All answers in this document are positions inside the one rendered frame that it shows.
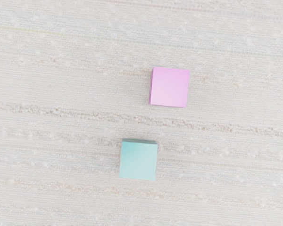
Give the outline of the pink block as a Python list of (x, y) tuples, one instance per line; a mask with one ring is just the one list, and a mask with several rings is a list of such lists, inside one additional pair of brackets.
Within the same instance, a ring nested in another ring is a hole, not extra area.
[(189, 70), (153, 67), (149, 105), (180, 107), (187, 105)]

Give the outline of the light teal block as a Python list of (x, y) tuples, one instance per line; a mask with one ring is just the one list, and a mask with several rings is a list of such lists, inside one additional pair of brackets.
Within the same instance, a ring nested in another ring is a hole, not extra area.
[(122, 139), (119, 177), (155, 180), (158, 144), (156, 141)]

